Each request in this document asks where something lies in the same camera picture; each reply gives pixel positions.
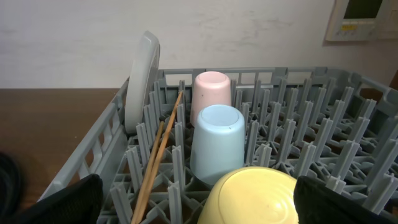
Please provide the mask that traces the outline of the light blue cup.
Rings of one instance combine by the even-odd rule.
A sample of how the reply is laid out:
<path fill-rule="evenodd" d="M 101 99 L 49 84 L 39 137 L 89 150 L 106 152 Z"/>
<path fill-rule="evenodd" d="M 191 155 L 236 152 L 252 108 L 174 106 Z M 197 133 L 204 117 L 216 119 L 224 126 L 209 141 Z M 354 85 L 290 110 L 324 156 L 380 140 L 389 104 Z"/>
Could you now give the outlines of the light blue cup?
<path fill-rule="evenodd" d="M 190 170 L 206 185 L 244 166 L 245 120 L 228 105 L 202 109 L 195 124 Z"/>

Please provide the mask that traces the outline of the yellow bowl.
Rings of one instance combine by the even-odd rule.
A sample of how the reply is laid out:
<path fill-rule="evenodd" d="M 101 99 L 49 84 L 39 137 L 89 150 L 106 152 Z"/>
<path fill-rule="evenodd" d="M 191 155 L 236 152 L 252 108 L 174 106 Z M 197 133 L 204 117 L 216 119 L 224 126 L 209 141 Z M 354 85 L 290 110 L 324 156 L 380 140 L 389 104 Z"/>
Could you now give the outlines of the yellow bowl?
<path fill-rule="evenodd" d="M 294 205 L 297 179 L 266 167 L 244 167 L 212 188 L 198 223 L 298 223 Z"/>

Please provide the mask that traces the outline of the grey plate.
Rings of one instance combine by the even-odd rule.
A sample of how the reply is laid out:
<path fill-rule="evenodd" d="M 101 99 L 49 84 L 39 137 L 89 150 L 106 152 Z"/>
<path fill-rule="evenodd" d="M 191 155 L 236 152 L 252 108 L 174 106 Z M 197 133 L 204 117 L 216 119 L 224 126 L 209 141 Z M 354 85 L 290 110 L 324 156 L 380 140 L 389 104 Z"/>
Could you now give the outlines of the grey plate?
<path fill-rule="evenodd" d="M 143 107 L 149 102 L 149 92 L 157 79 L 160 59 L 160 42 L 151 32 L 145 31 L 133 60 L 127 85 L 125 128 L 129 134 L 136 132 L 142 122 Z"/>

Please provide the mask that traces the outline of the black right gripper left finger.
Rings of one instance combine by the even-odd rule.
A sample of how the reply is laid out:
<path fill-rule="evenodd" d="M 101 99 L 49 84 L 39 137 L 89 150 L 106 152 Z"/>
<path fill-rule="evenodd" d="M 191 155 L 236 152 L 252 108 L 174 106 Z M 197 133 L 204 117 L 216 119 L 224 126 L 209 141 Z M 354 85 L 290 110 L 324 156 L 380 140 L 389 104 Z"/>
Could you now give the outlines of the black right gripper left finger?
<path fill-rule="evenodd" d="M 103 181 L 90 174 L 38 201 L 30 208 L 1 219 L 3 224 L 89 223 L 96 224 L 103 201 Z"/>

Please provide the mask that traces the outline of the wooden chopstick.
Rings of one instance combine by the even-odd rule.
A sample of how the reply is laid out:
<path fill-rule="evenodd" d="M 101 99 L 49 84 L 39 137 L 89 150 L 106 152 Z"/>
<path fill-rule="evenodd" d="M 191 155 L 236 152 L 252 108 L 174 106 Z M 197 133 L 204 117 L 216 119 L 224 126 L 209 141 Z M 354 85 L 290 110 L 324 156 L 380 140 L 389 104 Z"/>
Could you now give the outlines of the wooden chopstick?
<path fill-rule="evenodd" d="M 177 114 L 177 108 L 178 108 L 178 105 L 180 103 L 180 100 L 181 100 L 182 96 L 183 96 L 183 91 L 180 91 L 179 94 L 178 94 L 177 100 L 175 102 L 174 108 L 172 110 L 172 114 L 170 115 L 170 119 L 169 119 L 169 122 L 167 124 L 166 130 L 165 130 L 165 134 L 164 134 L 164 136 L 162 138 L 161 143 L 159 144 L 159 150 L 158 150 L 157 156 L 155 158 L 153 170 L 152 170 L 152 172 L 150 174 L 150 179 L 149 179 L 149 187 L 150 188 L 146 192 L 146 196 L 144 198 L 144 203 L 145 203 L 144 208 L 145 209 L 146 209 L 146 206 L 147 206 L 147 203 L 148 203 L 148 200 L 149 200 L 150 193 L 152 191 L 152 187 L 153 187 L 153 184 L 154 184 L 154 181 L 155 181 L 155 177 L 157 175 L 157 171 L 158 171 L 159 166 L 160 166 L 160 162 L 162 160 L 162 156 L 163 156 L 164 151 L 165 151 L 165 147 L 166 147 L 167 141 L 168 141 L 170 133 L 171 133 L 171 129 L 172 129 L 172 126 L 173 126 L 173 123 L 174 123 L 174 120 L 175 120 L 175 117 L 176 117 L 176 114 Z M 141 215 L 139 217 L 139 221 L 140 222 L 141 222 L 141 220 L 143 218 L 144 212 L 145 212 L 145 210 L 141 213 Z"/>
<path fill-rule="evenodd" d="M 136 202 L 136 206 L 134 209 L 134 213 L 132 216 L 132 220 L 131 220 L 131 224 L 136 224 L 136 223 L 140 223 L 139 221 L 139 217 L 141 215 L 141 213 L 145 210 L 144 208 L 144 198 L 146 196 L 146 192 L 149 190 L 149 179 L 150 179 L 150 174 L 153 170 L 153 166 L 154 166 L 154 162 L 155 162 L 155 158 L 157 156 L 157 152 L 159 150 L 159 144 L 160 144 L 160 139 L 162 136 L 162 131 L 163 131 L 163 127 L 164 127 L 164 122 L 161 121 L 159 124 L 159 129 L 157 131 L 156 137 L 155 137 L 155 141 L 154 141 L 154 145 L 152 147 L 152 152 L 150 154 L 150 159 L 147 163 L 147 169 L 146 169 L 146 173 L 144 176 L 144 180 L 142 182 L 142 186 L 137 198 L 137 202 Z"/>

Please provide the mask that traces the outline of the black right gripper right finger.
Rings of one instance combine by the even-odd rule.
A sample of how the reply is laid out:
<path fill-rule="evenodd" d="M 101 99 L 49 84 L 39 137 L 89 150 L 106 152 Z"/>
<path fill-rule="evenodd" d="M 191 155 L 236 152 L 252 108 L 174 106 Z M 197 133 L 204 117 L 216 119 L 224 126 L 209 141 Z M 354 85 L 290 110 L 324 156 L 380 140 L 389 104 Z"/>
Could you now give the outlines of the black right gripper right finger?
<path fill-rule="evenodd" d="M 388 224 L 391 221 L 325 187 L 300 176 L 294 188 L 299 224 Z"/>

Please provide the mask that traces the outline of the pink cup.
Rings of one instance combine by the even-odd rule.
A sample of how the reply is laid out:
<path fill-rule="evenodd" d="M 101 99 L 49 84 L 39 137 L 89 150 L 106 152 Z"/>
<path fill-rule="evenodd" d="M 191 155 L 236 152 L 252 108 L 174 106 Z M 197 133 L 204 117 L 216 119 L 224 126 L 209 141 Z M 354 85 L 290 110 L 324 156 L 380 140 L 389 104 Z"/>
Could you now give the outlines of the pink cup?
<path fill-rule="evenodd" d="M 190 122 L 196 126 L 199 112 L 211 105 L 231 106 L 231 80 L 221 72 L 199 74 L 193 83 Z"/>

